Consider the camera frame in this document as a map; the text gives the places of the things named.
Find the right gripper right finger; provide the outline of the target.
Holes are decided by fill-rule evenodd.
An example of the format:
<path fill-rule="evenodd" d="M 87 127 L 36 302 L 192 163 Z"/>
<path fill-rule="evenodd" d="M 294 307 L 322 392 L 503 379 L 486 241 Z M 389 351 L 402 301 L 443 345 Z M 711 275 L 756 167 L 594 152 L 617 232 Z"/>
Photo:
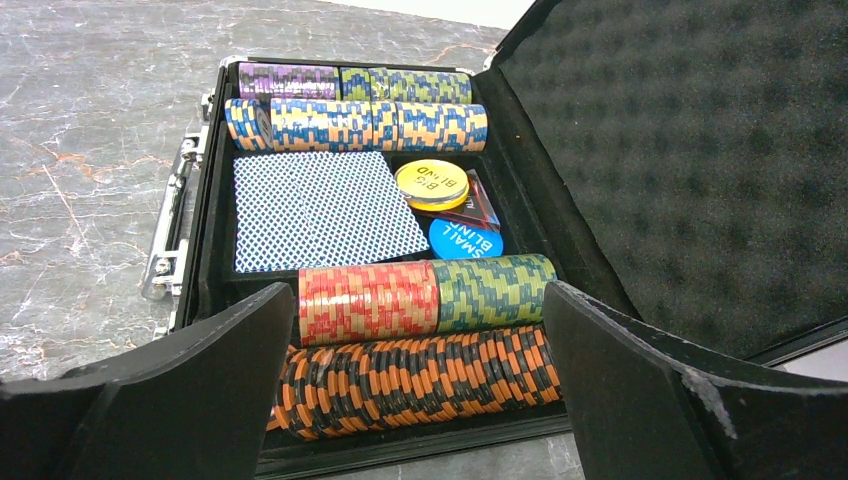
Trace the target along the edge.
<path fill-rule="evenodd" d="M 843 479 L 847 386 L 735 359 L 562 281 L 543 305 L 589 479 Z"/>

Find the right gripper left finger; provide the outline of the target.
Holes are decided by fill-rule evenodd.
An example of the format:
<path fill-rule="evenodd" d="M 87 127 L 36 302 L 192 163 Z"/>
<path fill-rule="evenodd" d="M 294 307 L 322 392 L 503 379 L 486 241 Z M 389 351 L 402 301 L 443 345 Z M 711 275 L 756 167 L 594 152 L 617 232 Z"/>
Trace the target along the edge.
<path fill-rule="evenodd" d="M 275 283 L 130 352 L 1 387 L 5 479 L 251 479 L 294 316 Z"/>

